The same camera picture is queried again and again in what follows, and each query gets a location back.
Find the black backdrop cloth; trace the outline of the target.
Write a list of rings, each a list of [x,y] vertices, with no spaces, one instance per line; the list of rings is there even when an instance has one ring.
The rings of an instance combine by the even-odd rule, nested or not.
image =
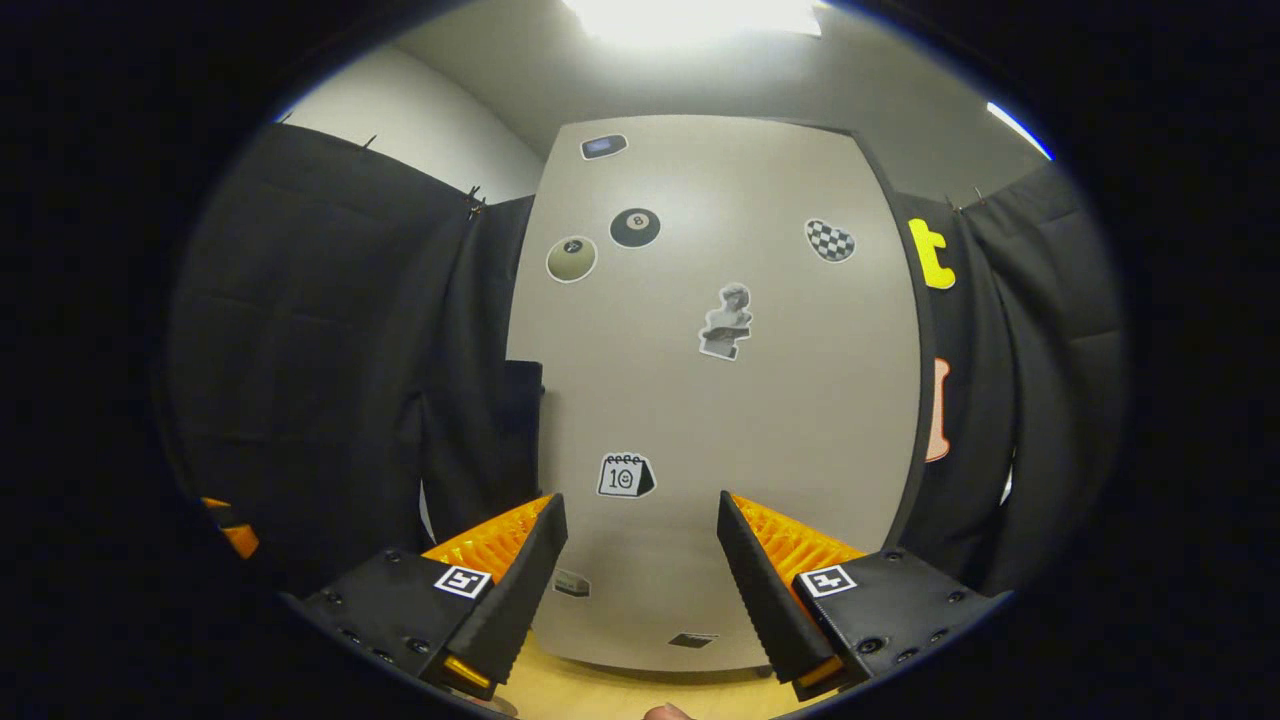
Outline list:
[[[214,191],[163,386],[186,482],[241,511],[292,592],[518,506],[499,402],[536,190],[467,222],[431,176],[274,126]],[[902,544],[975,589],[1019,588],[1083,525],[1130,418],[1108,245],[1053,170],[968,215],[896,192],[936,342]]]

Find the large ceiling light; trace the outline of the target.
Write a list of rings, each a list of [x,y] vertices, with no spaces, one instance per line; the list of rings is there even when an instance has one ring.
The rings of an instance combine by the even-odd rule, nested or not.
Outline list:
[[[819,38],[818,0],[559,0],[594,38],[625,46],[700,45],[756,33]]]

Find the small ceiling light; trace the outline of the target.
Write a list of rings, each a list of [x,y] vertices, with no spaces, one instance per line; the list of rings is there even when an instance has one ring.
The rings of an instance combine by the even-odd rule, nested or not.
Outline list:
[[[1047,149],[1044,143],[1010,111],[1001,108],[997,102],[992,101],[988,101],[986,104],[986,110],[995,119],[1000,120],[1002,124],[1010,128],[1011,132],[1018,135],[1023,141],[1025,141],[1029,146],[1032,146],[1041,156],[1044,158],[1046,161],[1055,161],[1055,156],[1050,151],[1050,149]]]

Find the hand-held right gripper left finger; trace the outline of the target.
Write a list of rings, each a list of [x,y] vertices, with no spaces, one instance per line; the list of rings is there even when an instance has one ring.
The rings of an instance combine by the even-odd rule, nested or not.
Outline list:
[[[489,701],[509,680],[567,538],[564,497],[547,495],[422,553],[379,550],[288,603],[375,664]]]

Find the black door handle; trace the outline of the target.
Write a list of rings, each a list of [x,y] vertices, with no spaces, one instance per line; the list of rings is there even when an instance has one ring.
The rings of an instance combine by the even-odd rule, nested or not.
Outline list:
[[[541,493],[538,455],[544,395],[540,363],[506,361],[499,419],[503,479],[512,505],[525,503]]]

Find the grey cabinet door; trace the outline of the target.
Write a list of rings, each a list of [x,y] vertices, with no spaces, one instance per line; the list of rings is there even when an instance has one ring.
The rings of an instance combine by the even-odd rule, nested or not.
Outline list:
[[[539,478],[568,527],[532,624],[544,652],[764,665],[722,492],[882,548],[920,384],[893,231],[849,137],[708,115],[559,128],[506,342],[543,365]]]

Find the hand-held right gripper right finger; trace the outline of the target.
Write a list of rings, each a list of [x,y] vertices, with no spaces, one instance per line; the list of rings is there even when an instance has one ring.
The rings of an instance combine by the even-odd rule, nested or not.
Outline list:
[[[739,495],[719,495],[716,534],[778,682],[800,701],[897,673],[1010,601],[908,550],[864,553]]]

